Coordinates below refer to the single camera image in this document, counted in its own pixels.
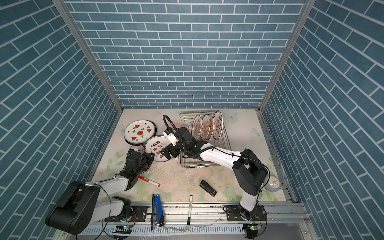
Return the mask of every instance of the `plate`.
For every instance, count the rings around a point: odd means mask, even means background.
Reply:
[[[192,128],[191,128],[191,134],[192,137],[194,137],[196,140],[199,137],[201,132],[201,116],[196,115],[195,119],[193,119]]]
[[[208,136],[208,133],[211,127],[211,121],[209,120],[208,114],[204,115],[201,122],[202,122],[202,127],[201,127],[200,137],[202,140],[205,140]]]
[[[210,113],[208,114],[208,116],[209,116],[209,124],[210,125],[209,125],[209,133],[208,133],[206,140],[211,139],[212,133],[214,131],[214,117]]]
[[[125,141],[131,145],[140,145],[156,134],[156,126],[148,120],[138,120],[124,130]]]
[[[223,116],[220,111],[216,111],[214,115],[214,132],[213,136],[215,140],[218,140],[223,131]]]
[[[146,153],[154,153],[155,156],[153,161],[156,162],[165,162],[168,161],[163,154],[160,153],[161,150],[166,148],[170,144],[170,140],[164,136],[154,136],[145,143],[145,152]]]

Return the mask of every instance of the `red marker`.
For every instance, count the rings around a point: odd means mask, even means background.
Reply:
[[[159,184],[159,183],[154,182],[154,181],[152,181],[152,180],[149,180],[148,178],[145,178],[145,177],[142,177],[142,176],[139,176],[139,178],[140,178],[141,180],[144,180],[144,181],[146,181],[146,182],[149,182],[150,184],[153,184],[153,185],[155,185],[155,186],[160,187],[160,184]]]

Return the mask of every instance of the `marker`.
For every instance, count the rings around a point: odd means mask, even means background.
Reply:
[[[191,211],[192,211],[192,195],[189,197],[189,210],[188,210],[187,225],[190,225],[190,223],[191,223]]]
[[[141,180],[144,180],[144,181],[146,181],[146,182],[149,182],[150,184],[153,184],[153,185],[155,185],[155,186],[160,187],[160,184],[159,184],[159,183],[154,182],[154,181],[152,181],[152,180],[149,180],[148,178],[145,178],[145,177],[142,177],[142,176],[139,176],[139,178],[140,178]]]

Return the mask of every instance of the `stapler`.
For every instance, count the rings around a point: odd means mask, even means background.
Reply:
[[[159,227],[164,226],[164,213],[161,207],[161,200],[159,194],[152,194],[152,218],[151,218],[151,230],[155,229],[155,225]]]

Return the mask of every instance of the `white round clock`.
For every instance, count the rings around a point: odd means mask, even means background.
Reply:
[[[270,176],[268,183],[265,185],[266,190],[270,192],[277,192],[280,189],[280,181],[275,176]]]

